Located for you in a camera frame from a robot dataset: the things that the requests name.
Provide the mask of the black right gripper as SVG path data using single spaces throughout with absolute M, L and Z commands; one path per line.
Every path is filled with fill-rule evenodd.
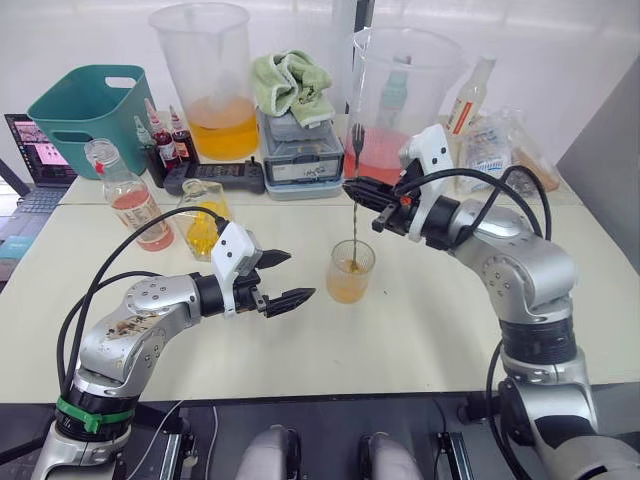
M 352 178 L 345 180 L 343 189 L 356 204 L 381 211 L 372 221 L 372 229 L 378 233 L 388 230 L 406 236 L 420 203 L 420 193 L 414 190 L 399 195 L 397 190 L 424 174 L 419 163 L 411 163 L 401 172 L 394 185 L 373 178 Z

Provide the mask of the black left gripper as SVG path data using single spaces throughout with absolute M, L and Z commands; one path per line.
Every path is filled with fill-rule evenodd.
M 235 312 L 256 310 L 266 318 L 271 318 L 295 310 L 309 300 L 316 293 L 315 288 L 295 288 L 273 299 L 259 291 L 259 263 L 260 269 L 268 269 L 290 258 L 290 253 L 279 249 L 257 249 L 250 256 L 243 257 L 235 270 L 237 276 L 233 281 Z

